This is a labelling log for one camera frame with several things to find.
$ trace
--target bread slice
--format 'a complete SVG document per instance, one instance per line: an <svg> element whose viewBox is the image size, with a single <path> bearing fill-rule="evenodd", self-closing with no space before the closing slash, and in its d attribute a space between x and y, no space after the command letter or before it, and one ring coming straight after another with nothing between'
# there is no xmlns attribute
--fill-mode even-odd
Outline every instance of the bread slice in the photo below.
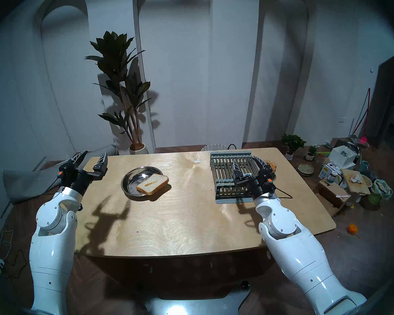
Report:
<svg viewBox="0 0 394 315"><path fill-rule="evenodd" d="M148 179L137 185L137 190L139 192L145 193L146 195L152 195L157 190L164 187L169 181L167 176L153 174Z"/></svg>

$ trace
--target wire basket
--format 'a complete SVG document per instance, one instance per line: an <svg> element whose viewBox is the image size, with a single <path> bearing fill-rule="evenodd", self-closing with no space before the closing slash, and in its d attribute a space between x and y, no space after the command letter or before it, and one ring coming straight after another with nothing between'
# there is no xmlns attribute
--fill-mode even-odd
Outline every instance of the wire basket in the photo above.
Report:
<svg viewBox="0 0 394 315"><path fill-rule="evenodd" d="M229 150L229 148L233 145L235 147L235 150L237 149L236 145L231 143L229 147L225 145L206 145L203 147L200 151L217 151L217 150Z"/></svg>
<svg viewBox="0 0 394 315"><path fill-rule="evenodd" d="M251 152L211 152L210 168L215 184L215 201L217 204L252 202L251 194L244 187L235 187L233 174L233 163L237 162L243 174L251 173L258 175L259 168L255 164Z"/></svg>

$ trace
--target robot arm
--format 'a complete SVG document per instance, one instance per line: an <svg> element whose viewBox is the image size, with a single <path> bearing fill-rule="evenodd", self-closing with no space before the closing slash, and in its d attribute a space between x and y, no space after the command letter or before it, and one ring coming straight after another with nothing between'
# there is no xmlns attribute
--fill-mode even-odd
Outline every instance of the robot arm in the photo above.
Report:
<svg viewBox="0 0 394 315"><path fill-rule="evenodd" d="M89 184L107 172L108 157L103 154L93 173L77 169L87 151L60 166L62 187L36 214L36 230L29 251L34 301L32 310L40 314L67 313L66 286L73 267L76 212Z"/></svg>
<svg viewBox="0 0 394 315"><path fill-rule="evenodd" d="M234 181L252 192L255 209L263 217L258 229L284 275L303 290L317 315L343 315L363 304L366 298L347 290L333 274L315 236L291 210L282 207L269 166L254 159L259 174L243 176L234 165Z"/></svg>

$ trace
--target small bottle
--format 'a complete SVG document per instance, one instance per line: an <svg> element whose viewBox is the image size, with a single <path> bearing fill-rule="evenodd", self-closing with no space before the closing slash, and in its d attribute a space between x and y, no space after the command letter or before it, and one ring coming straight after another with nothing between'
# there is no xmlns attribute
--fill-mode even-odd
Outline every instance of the small bottle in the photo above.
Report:
<svg viewBox="0 0 394 315"><path fill-rule="evenodd" d="M334 183L334 181L336 180L337 177L337 172L335 172L334 170L331 172L331 174L327 177L327 182L329 183Z"/></svg>

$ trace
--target stainless steel plate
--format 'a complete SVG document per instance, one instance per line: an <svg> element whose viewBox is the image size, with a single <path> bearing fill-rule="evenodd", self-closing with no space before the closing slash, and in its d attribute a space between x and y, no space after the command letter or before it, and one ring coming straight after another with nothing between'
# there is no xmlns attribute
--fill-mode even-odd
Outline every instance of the stainless steel plate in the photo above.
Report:
<svg viewBox="0 0 394 315"><path fill-rule="evenodd" d="M121 181L121 189L130 197L146 196L146 194L138 192L136 187L153 174L163 175L162 171L152 166L135 168L123 177L123 180Z"/></svg>
<svg viewBox="0 0 394 315"><path fill-rule="evenodd" d="M300 163L298 165L298 171L304 176L311 176L314 173L314 167L307 163Z"/></svg>

